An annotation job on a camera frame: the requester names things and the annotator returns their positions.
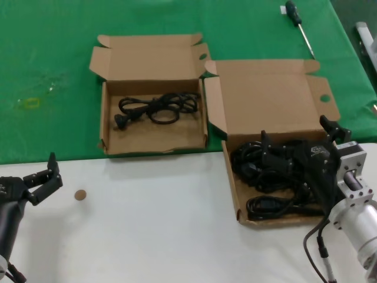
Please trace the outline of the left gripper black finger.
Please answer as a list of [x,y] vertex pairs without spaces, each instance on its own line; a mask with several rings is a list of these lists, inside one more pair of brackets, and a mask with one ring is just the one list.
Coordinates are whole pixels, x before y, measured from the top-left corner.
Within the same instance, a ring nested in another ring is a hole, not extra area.
[[25,197],[34,206],[39,205],[61,188],[63,186],[62,177],[55,153],[50,154],[46,170],[25,176],[23,182],[27,187]]

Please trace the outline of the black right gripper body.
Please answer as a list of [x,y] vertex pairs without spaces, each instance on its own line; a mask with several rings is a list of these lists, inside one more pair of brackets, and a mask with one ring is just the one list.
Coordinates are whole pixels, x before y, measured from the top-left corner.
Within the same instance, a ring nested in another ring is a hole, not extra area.
[[336,173],[339,161],[335,157],[333,139],[297,139],[294,141],[294,161],[309,185],[324,214],[330,214],[338,198]]

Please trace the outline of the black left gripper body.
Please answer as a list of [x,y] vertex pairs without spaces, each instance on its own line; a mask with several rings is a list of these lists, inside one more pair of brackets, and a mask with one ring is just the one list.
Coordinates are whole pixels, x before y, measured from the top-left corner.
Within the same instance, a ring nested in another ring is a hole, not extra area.
[[10,257],[28,201],[27,182],[20,177],[1,177],[1,256]]

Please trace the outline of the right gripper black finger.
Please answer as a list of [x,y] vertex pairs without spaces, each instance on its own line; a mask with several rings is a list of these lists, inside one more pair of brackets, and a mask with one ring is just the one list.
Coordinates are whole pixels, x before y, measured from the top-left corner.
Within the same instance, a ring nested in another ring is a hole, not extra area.
[[261,145],[262,145],[262,165],[265,168],[269,168],[284,174],[291,174],[293,169],[293,163],[291,159],[287,159],[282,155],[273,153],[272,141],[267,133],[261,131]]
[[329,120],[325,115],[321,115],[319,123],[326,132],[328,142],[347,143],[350,141],[352,132],[340,126],[337,121]]

